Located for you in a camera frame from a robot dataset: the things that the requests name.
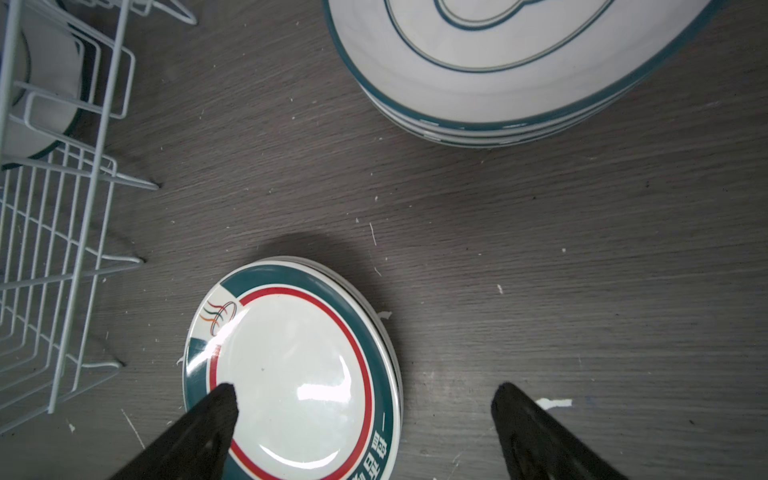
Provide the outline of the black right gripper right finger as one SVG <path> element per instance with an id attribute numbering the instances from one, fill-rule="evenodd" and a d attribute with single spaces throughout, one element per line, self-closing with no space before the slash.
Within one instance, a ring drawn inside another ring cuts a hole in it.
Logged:
<path id="1" fill-rule="evenodd" d="M 510 382 L 496 390 L 491 415 L 512 479 L 625 477 Z"/>

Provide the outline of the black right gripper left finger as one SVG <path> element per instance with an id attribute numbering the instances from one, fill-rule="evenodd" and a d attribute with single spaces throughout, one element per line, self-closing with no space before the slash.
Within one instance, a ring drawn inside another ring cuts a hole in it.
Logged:
<path id="1" fill-rule="evenodd" d="M 112 477 L 219 480 L 238 415 L 235 387 L 222 383 Z"/>

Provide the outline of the green cloud pattern plate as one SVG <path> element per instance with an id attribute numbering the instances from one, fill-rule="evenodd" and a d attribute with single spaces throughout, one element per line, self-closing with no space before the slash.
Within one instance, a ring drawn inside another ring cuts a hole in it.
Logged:
<path id="1" fill-rule="evenodd" d="M 23 1 L 18 17 L 1 3 L 1 65 L 11 70 L 1 169 L 40 160 L 66 144 L 90 103 L 93 59 L 81 21 L 60 1 Z"/>
<path id="2" fill-rule="evenodd" d="M 390 109 L 441 127 L 537 124 L 651 74 L 717 1 L 326 1 L 355 80 Z"/>

